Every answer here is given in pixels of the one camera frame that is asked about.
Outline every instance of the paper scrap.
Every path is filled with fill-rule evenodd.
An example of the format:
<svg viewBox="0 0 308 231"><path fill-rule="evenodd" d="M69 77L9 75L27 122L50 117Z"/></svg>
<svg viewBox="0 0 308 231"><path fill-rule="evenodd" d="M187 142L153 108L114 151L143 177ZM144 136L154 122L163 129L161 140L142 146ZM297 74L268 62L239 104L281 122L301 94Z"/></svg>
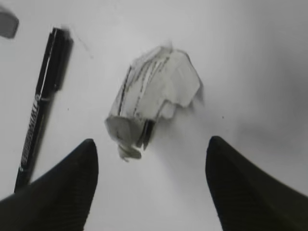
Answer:
<svg viewBox="0 0 308 231"><path fill-rule="evenodd" d="M171 119L177 106L187 107L200 88L189 56L161 46L136 59L105 121L124 160L140 159L159 118Z"/></svg>

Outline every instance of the torn paper piece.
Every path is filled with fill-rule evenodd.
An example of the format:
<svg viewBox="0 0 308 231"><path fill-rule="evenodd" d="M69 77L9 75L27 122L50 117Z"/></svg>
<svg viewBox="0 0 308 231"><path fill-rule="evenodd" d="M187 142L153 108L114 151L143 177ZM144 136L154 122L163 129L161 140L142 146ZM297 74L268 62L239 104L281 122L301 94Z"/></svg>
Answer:
<svg viewBox="0 0 308 231"><path fill-rule="evenodd" d="M140 159L160 117L171 119L177 105L187 107L200 88L189 56L157 47L130 66L105 124L123 159Z"/></svg>

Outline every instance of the black marker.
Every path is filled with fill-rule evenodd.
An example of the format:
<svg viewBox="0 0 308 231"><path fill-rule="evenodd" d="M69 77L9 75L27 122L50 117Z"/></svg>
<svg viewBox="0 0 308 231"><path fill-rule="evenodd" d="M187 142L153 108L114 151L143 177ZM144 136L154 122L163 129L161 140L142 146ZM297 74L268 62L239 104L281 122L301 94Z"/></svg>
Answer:
<svg viewBox="0 0 308 231"><path fill-rule="evenodd" d="M30 182L41 128L53 93L60 87L61 75L70 44L71 39L67 32L63 30L54 28L49 35L14 192L17 192Z"/></svg>

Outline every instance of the white table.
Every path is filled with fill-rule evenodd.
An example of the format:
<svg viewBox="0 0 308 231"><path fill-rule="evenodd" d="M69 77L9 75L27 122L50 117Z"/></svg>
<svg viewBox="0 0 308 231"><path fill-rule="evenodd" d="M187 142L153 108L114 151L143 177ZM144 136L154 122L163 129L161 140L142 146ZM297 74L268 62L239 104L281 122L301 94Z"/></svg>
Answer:
<svg viewBox="0 0 308 231"><path fill-rule="evenodd" d="M93 138L100 174L86 230L221 230L204 173L213 135L308 195L308 1L1 2L20 19L14 40L0 38L1 198L14 188L53 26L75 45L34 178ZM127 164L104 119L132 59L168 40L190 55L204 100L161 121L142 160Z"/></svg>

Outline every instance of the eraser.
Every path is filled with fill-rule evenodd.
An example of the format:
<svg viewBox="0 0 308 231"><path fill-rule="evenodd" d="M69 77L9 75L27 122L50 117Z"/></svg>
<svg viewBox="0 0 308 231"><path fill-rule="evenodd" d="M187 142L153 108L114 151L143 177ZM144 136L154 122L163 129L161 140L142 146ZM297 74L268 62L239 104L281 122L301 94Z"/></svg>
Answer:
<svg viewBox="0 0 308 231"><path fill-rule="evenodd" d="M0 36L8 39L14 38L18 24L18 18L0 6Z"/></svg>

